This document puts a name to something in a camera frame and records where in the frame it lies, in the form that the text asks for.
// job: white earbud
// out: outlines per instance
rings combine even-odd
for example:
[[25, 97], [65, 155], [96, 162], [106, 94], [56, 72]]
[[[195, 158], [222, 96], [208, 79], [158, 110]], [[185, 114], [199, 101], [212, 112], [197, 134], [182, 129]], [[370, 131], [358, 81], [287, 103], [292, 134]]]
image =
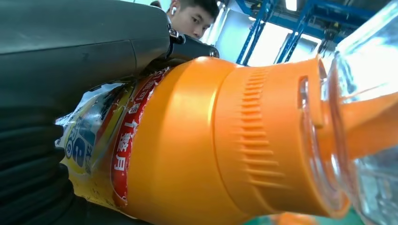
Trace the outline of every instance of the white earbud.
[[177, 11], [177, 7], [174, 6], [174, 7], [171, 9], [171, 14], [174, 15], [174, 14], [176, 13], [176, 11]]

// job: clear plastic bottle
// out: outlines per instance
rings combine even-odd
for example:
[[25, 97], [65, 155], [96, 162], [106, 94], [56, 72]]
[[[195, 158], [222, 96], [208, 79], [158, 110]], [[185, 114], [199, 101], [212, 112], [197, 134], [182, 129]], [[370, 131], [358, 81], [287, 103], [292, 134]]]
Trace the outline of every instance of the clear plastic bottle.
[[332, 117], [342, 122], [331, 154], [336, 181], [370, 225], [398, 224], [397, 59], [393, 0], [338, 45], [323, 86]]

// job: green surface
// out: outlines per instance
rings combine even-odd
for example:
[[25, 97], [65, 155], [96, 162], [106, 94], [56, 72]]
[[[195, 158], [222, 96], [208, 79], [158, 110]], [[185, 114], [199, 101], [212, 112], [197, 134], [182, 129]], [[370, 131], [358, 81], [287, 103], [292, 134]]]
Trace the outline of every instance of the green surface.
[[[324, 217], [316, 217], [316, 219], [319, 225], [364, 225], [355, 210], [350, 210], [345, 218], [339, 220]], [[260, 217], [247, 222], [245, 225], [272, 225], [272, 222], [268, 217]]]

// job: bottle label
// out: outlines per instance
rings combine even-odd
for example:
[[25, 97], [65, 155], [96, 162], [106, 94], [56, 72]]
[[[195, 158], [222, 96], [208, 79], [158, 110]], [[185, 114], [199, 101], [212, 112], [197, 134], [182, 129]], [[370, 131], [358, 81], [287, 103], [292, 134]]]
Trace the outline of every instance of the bottle label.
[[127, 179], [134, 136], [148, 99], [168, 69], [82, 102], [59, 118], [65, 149], [61, 163], [69, 168], [75, 194], [111, 208], [127, 205]]

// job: orange bottle cap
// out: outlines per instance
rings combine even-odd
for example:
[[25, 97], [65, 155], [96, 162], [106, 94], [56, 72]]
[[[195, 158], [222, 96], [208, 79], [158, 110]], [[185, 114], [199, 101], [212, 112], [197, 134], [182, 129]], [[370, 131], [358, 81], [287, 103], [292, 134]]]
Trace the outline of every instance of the orange bottle cap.
[[222, 179], [250, 215], [300, 212], [342, 217], [350, 203], [318, 173], [314, 129], [327, 124], [320, 58], [235, 69], [222, 84], [214, 118]]

